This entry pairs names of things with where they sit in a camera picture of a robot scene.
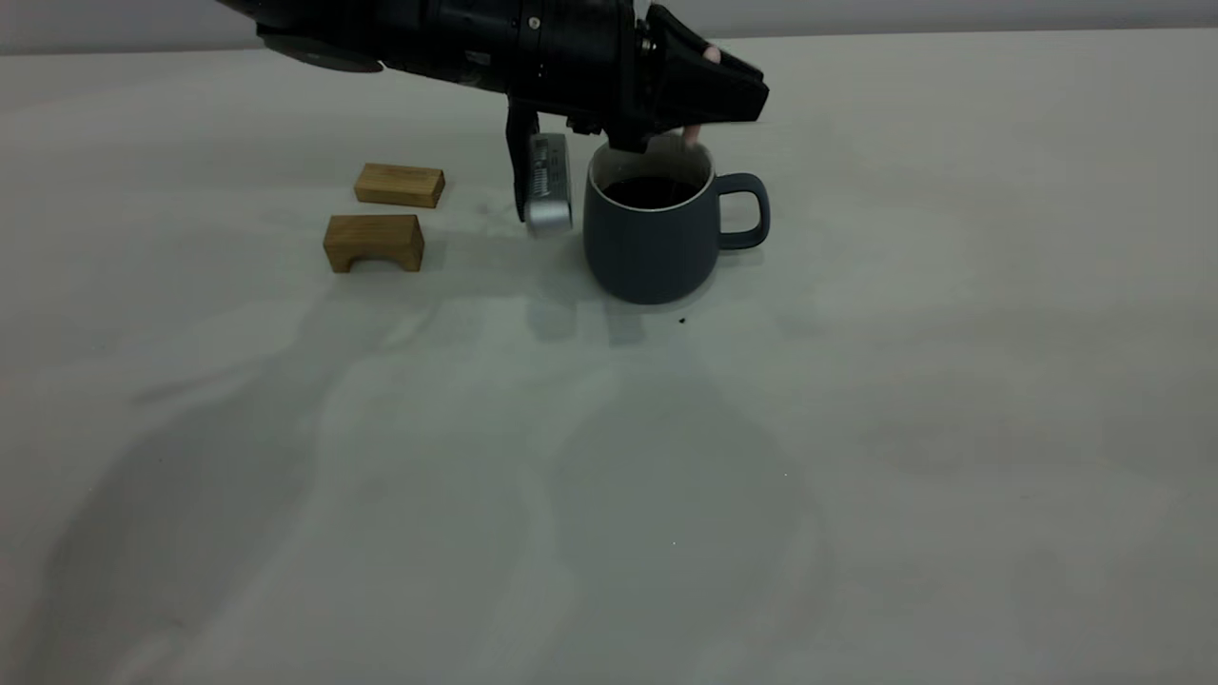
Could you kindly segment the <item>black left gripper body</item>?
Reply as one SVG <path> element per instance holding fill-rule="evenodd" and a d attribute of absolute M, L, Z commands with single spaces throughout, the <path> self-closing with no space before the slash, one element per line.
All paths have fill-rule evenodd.
<path fill-rule="evenodd" d="M 512 151 L 541 113 L 610 147 L 642 152 L 657 135 L 650 68 L 658 39 L 630 1 L 523 1 L 512 60 Z"/>

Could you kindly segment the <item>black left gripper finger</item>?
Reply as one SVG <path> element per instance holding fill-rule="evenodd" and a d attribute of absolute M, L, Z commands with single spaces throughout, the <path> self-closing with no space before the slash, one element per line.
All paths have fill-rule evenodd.
<path fill-rule="evenodd" d="M 761 69 L 702 39 L 657 37 L 652 44 L 650 130 L 761 116 L 770 94 Z"/>
<path fill-rule="evenodd" d="M 769 87 L 756 66 L 717 49 L 717 60 L 705 52 L 714 45 L 661 4 L 650 5 L 650 38 L 658 51 L 658 80 L 665 90 L 685 96 L 766 96 Z"/>

